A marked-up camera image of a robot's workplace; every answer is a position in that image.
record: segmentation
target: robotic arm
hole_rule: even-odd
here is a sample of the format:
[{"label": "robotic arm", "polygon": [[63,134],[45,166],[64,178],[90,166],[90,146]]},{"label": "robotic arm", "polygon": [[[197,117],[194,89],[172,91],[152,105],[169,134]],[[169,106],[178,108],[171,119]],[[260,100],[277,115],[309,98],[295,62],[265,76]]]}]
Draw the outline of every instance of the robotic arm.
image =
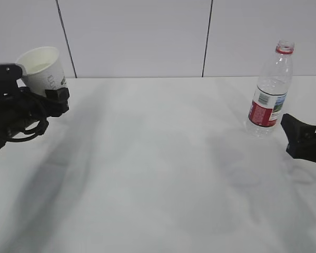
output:
[{"label": "robotic arm", "polygon": [[[0,149],[6,142],[24,142],[44,134],[48,117],[59,117],[69,110],[69,90],[45,90],[46,97],[37,95],[28,87],[18,87],[22,67],[14,63],[0,64]],[[27,128],[38,122],[37,126]],[[16,139],[18,133],[26,135]]]}]

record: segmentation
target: plastic water bottle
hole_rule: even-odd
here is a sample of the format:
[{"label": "plastic water bottle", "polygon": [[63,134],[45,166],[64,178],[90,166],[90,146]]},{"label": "plastic water bottle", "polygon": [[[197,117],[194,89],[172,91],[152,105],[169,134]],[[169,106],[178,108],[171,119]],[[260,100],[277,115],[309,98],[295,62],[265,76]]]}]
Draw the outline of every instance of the plastic water bottle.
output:
[{"label": "plastic water bottle", "polygon": [[264,65],[246,121],[250,134],[264,137],[274,131],[291,84],[293,52],[294,43],[279,41],[275,53]]}]

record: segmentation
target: bottle label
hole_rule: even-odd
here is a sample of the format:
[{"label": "bottle label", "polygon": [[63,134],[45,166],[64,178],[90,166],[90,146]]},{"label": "bottle label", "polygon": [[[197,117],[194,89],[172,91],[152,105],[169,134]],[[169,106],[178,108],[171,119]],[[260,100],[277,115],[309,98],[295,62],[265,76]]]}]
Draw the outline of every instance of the bottle label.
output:
[{"label": "bottle label", "polygon": [[265,128],[274,126],[280,116],[286,95],[270,95],[257,88],[249,111],[250,121]]}]

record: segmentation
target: white paper cup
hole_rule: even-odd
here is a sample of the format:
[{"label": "white paper cup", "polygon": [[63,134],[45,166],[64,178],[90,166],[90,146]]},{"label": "white paper cup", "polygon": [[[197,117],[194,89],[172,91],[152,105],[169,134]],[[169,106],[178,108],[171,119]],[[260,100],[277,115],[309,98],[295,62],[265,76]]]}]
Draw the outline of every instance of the white paper cup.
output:
[{"label": "white paper cup", "polygon": [[21,79],[36,94],[46,96],[45,90],[67,87],[60,52],[55,47],[30,50],[21,55],[16,64],[24,66]]}]

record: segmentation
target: cup rim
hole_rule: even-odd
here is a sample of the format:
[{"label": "cup rim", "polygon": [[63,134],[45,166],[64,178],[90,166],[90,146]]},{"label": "cup rim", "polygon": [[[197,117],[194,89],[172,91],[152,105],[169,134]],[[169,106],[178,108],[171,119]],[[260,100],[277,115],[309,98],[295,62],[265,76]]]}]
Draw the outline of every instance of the cup rim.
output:
[{"label": "cup rim", "polygon": [[51,61],[51,64],[49,64],[48,66],[46,66],[46,67],[44,67],[44,68],[42,68],[42,69],[40,69],[40,70],[38,70],[38,71],[32,72],[32,73],[28,73],[28,74],[27,74],[27,72],[26,72],[26,76],[38,74],[38,73],[40,73],[40,72],[46,70],[46,69],[49,68],[50,66],[52,66],[52,65],[58,60],[58,58],[59,58],[59,56],[60,56],[60,51],[59,51],[58,48],[56,48],[56,47],[54,47],[54,46],[41,46],[41,47],[34,48],[34,49],[29,50],[29,51],[23,53],[22,55],[20,55],[19,58],[16,60],[15,63],[23,66],[22,63],[19,63],[19,61],[20,61],[23,57],[25,57],[26,55],[28,55],[28,54],[30,54],[30,53],[32,53],[32,52],[34,52],[34,51],[38,51],[38,50],[46,49],[46,48],[54,49],[54,50],[56,51],[56,55],[57,55],[57,56],[56,56],[56,59],[53,60],[53,61]]}]

